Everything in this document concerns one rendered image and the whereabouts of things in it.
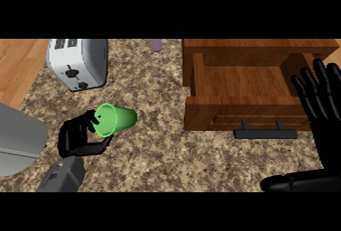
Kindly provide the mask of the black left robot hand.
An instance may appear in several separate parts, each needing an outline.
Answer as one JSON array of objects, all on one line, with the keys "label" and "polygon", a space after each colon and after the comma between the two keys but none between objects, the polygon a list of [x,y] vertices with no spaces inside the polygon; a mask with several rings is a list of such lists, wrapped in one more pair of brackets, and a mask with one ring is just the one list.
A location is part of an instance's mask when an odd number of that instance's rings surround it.
[{"label": "black left robot hand", "polygon": [[62,124],[59,131],[58,150],[59,156],[90,156],[105,152],[114,136],[108,136],[99,143],[89,142],[87,131],[95,132],[95,125],[99,120],[95,117],[95,110],[89,110],[83,115]]}]

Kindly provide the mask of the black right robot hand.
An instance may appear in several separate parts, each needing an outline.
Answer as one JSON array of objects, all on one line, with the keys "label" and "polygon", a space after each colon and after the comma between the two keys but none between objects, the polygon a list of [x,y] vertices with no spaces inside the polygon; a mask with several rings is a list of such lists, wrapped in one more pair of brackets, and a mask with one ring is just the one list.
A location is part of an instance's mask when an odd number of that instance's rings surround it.
[{"label": "black right robot hand", "polygon": [[313,60],[313,70],[291,75],[313,134],[322,169],[261,180],[263,192],[341,192],[341,68]]}]

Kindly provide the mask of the green cup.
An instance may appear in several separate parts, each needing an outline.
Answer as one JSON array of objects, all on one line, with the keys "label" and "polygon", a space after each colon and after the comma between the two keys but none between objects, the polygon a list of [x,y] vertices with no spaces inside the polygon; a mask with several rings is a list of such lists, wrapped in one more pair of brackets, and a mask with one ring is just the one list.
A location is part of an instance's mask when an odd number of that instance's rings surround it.
[{"label": "green cup", "polygon": [[101,104],[95,112],[95,117],[99,123],[93,127],[96,134],[102,138],[132,128],[137,122],[136,111],[109,103]]}]

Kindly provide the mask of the wooden drawer front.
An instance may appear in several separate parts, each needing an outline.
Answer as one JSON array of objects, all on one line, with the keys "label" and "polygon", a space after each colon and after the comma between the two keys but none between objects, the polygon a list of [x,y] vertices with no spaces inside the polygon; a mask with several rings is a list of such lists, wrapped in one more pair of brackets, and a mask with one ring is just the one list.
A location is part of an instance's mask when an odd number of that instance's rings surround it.
[{"label": "wooden drawer front", "polygon": [[186,98],[186,131],[232,131],[242,120],[251,129],[275,129],[281,120],[287,129],[310,130],[298,97]]}]

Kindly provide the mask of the wooden drawer cabinet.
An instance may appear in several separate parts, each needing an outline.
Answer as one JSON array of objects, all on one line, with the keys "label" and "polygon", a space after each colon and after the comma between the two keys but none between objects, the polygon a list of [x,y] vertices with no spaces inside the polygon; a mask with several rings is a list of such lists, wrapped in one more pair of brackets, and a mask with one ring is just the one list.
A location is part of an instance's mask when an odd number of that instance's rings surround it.
[{"label": "wooden drawer cabinet", "polygon": [[292,97],[289,76],[338,49],[334,39],[186,39],[185,85],[195,97]]}]

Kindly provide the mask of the silver toaster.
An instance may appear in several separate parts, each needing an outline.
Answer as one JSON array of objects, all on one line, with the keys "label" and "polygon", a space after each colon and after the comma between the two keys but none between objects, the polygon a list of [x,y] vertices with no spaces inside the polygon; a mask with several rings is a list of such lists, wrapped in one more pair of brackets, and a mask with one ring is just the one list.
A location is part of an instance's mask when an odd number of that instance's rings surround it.
[{"label": "silver toaster", "polygon": [[102,87],[108,76],[108,40],[50,39],[46,62],[72,92]]}]

